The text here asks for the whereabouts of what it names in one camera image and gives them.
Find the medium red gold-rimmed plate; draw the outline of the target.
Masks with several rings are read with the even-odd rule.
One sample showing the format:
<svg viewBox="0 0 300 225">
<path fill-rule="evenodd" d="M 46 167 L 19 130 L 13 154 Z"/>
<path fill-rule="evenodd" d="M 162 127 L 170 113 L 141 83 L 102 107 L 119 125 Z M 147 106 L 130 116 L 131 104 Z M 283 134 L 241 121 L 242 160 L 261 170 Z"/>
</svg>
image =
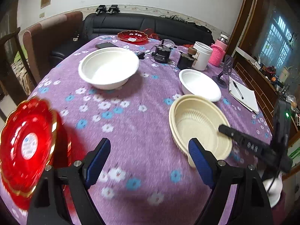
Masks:
<svg viewBox="0 0 300 225">
<path fill-rule="evenodd" d="M 71 139 L 47 100 L 32 97 L 10 113 L 1 131 L 1 179 L 17 207 L 28 210 L 47 165 L 71 164 Z"/>
</svg>

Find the beige plastic bowl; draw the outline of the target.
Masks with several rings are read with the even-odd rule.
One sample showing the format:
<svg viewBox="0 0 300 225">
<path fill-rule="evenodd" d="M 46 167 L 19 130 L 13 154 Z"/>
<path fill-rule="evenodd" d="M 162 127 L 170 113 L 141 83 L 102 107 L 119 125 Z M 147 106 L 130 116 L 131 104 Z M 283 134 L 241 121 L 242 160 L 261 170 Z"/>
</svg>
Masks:
<svg viewBox="0 0 300 225">
<path fill-rule="evenodd" d="M 192 94 L 175 100 L 169 109 L 169 126 L 177 148 L 195 168 L 189 154 L 189 141 L 198 139 L 217 160 L 225 160 L 232 150 L 232 140 L 220 133 L 220 125 L 230 127 L 223 112 L 212 102 Z"/>
</svg>

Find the small white bowl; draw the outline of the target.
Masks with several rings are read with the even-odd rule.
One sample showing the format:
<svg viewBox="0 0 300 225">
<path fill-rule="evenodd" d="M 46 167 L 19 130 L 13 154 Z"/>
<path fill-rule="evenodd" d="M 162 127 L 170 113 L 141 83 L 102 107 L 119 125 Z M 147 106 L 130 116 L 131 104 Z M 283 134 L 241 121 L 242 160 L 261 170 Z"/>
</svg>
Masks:
<svg viewBox="0 0 300 225">
<path fill-rule="evenodd" d="M 193 69 L 184 69 L 179 73 L 181 90 L 185 95 L 197 95 L 211 102 L 221 99 L 221 90 L 218 85 L 204 73 Z"/>
</svg>

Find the large white bowl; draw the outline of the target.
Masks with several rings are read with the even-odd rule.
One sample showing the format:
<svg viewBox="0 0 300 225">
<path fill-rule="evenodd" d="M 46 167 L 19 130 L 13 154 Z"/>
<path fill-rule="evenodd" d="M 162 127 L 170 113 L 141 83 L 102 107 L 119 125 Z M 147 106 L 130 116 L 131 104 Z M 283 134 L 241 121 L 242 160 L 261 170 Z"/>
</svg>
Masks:
<svg viewBox="0 0 300 225">
<path fill-rule="evenodd" d="M 88 54 L 78 66 L 82 80 L 101 90 L 123 86 L 139 68 L 139 58 L 131 50 L 107 47 Z"/>
</svg>

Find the white paper plate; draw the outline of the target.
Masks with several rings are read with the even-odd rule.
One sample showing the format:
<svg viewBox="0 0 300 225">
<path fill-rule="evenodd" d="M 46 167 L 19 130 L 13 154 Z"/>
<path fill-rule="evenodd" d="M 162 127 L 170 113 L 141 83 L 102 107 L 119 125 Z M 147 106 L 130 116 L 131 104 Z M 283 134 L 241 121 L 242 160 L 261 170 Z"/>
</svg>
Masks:
<svg viewBox="0 0 300 225">
<path fill-rule="evenodd" d="M 278 178 L 275 180 L 267 179 L 263 181 L 263 185 L 266 189 L 270 206 L 273 208 L 275 205 L 277 205 L 281 197 L 281 191 L 283 188 L 281 176 L 278 176 Z"/>
</svg>

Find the white notebook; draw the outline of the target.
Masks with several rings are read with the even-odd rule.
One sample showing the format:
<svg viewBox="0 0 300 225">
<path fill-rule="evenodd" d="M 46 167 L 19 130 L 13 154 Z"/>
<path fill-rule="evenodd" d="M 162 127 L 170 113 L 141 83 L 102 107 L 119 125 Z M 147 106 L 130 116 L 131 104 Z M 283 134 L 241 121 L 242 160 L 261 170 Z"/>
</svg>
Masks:
<svg viewBox="0 0 300 225">
<path fill-rule="evenodd" d="M 258 107 L 257 100 L 256 100 L 256 97 L 255 97 L 255 92 L 253 90 L 248 89 L 243 84 L 238 83 L 237 81 L 235 81 L 235 83 L 237 84 L 239 90 L 241 91 L 241 93 L 244 97 L 244 99 L 242 100 L 239 93 L 237 92 L 236 88 L 234 87 L 234 85 L 232 83 L 233 81 L 235 81 L 235 80 L 232 79 L 231 77 L 229 77 L 229 94 L 232 97 L 234 97 L 237 101 L 242 103 L 250 111 L 258 114 L 259 113 L 259 107 Z"/>
</svg>

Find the black pen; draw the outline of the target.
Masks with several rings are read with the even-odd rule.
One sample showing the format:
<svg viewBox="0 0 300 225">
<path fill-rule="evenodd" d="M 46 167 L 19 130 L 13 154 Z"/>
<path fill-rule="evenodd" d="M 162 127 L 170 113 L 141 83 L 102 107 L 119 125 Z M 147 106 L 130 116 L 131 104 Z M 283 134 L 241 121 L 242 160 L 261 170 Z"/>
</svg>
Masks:
<svg viewBox="0 0 300 225">
<path fill-rule="evenodd" d="M 239 95 L 240 95 L 241 99 L 243 100 L 243 99 L 244 99 L 244 97 L 243 97 L 243 95 L 242 95 L 241 91 L 239 90 L 239 88 L 238 88 L 237 84 L 235 83 L 235 81 L 233 81 L 232 83 L 233 83 L 234 87 L 236 88 L 237 92 L 239 93 Z"/>
</svg>

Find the black phone stand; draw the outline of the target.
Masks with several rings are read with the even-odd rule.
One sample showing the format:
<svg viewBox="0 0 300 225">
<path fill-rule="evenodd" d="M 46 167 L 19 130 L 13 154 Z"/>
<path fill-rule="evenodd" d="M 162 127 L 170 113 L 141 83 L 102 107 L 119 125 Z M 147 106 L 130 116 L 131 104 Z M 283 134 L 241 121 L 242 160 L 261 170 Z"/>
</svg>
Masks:
<svg viewBox="0 0 300 225">
<path fill-rule="evenodd" d="M 225 55 L 223 70 L 217 76 L 212 76 L 213 81 L 221 88 L 227 88 L 227 83 L 222 79 L 222 76 L 230 76 L 233 67 L 233 57 Z"/>
</svg>

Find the pink water bottle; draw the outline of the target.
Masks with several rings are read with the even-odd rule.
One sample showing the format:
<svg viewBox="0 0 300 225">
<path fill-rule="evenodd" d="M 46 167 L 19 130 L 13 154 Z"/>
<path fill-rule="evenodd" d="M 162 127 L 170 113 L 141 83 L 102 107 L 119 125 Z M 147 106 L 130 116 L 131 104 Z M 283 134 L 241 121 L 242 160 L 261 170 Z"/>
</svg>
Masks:
<svg viewBox="0 0 300 225">
<path fill-rule="evenodd" d="M 209 58 L 208 62 L 218 67 L 225 55 L 225 51 L 228 45 L 228 37 L 224 34 L 220 34 L 220 37 L 215 41 L 214 44 L 211 45 L 212 53 L 211 57 Z"/>
</svg>

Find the dark small jar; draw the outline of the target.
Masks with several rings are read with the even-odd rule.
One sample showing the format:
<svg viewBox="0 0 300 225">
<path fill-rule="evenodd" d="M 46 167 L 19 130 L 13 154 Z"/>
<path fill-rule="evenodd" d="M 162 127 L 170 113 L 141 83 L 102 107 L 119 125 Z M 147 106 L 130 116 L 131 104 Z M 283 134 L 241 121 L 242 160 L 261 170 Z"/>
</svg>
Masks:
<svg viewBox="0 0 300 225">
<path fill-rule="evenodd" d="M 194 47 L 189 47 L 187 53 L 181 53 L 177 67 L 180 70 L 190 69 L 195 62 L 195 55 L 197 50 Z"/>
</svg>

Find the dark wooden chair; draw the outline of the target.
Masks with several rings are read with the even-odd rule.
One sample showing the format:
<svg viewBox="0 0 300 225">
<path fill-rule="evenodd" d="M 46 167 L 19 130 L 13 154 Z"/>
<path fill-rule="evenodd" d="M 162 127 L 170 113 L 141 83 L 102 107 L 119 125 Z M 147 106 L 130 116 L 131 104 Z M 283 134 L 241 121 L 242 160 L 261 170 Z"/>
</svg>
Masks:
<svg viewBox="0 0 300 225">
<path fill-rule="evenodd" d="M 20 55 L 23 68 L 29 77 L 30 83 L 33 86 L 37 86 L 33 73 L 29 68 L 29 63 L 24 55 L 24 51 L 21 48 L 19 32 L 20 27 L 14 32 L 1 37 L 1 85 L 16 104 L 19 104 L 28 97 L 28 94 L 23 89 L 12 67 L 14 57 L 17 53 Z"/>
</svg>

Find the purple floral tablecloth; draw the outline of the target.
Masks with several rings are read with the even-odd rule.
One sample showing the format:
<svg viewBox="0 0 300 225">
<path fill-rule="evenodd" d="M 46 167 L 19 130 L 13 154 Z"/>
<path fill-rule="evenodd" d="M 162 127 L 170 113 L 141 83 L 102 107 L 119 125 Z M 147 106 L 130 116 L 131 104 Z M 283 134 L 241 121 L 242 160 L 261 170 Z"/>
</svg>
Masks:
<svg viewBox="0 0 300 225">
<path fill-rule="evenodd" d="M 97 44 L 110 42 L 145 57 L 126 84 L 102 91 L 84 82 L 79 63 Z M 137 46 L 99 36 L 53 68 L 33 90 L 62 116 L 72 136 L 72 159 L 82 159 L 102 138 L 111 152 L 97 183 L 89 189 L 106 224 L 194 224 L 210 189 L 173 141 L 171 104 L 182 95 L 177 47 L 168 64 L 156 63 L 150 39 Z"/>
</svg>

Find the black leather sofa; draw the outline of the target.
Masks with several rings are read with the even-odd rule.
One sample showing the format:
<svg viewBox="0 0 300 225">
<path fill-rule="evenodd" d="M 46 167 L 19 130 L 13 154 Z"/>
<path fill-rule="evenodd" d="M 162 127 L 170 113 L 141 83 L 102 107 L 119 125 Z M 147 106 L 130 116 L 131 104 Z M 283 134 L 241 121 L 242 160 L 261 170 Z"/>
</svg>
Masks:
<svg viewBox="0 0 300 225">
<path fill-rule="evenodd" d="M 194 22 L 182 22 L 171 18 L 131 13 L 89 14 L 73 37 L 60 43 L 50 52 L 50 63 L 55 67 L 98 36 L 117 35 L 128 30 L 144 32 L 148 36 L 156 34 L 159 39 L 170 39 L 180 46 L 194 44 L 197 41 L 210 46 L 215 42 L 210 29 Z"/>
</svg>

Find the small red plate far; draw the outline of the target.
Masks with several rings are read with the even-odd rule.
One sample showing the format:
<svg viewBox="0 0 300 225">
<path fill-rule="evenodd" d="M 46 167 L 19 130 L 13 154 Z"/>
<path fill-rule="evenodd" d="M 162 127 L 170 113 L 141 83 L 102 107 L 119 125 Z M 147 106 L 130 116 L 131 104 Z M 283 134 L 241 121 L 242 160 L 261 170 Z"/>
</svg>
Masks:
<svg viewBox="0 0 300 225">
<path fill-rule="evenodd" d="M 117 34 L 117 37 L 124 42 L 141 44 L 148 41 L 148 36 L 141 31 L 121 31 Z"/>
</svg>

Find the black smartphone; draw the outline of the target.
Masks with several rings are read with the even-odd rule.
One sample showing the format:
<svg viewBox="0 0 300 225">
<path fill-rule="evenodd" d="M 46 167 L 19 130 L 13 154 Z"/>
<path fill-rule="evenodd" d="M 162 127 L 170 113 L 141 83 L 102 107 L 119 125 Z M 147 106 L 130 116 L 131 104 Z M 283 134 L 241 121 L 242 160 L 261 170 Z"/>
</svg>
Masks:
<svg viewBox="0 0 300 225">
<path fill-rule="evenodd" d="M 97 49 L 103 49 L 103 48 L 117 47 L 117 46 L 110 42 L 105 42 L 105 43 L 96 44 L 95 47 Z"/>
</svg>

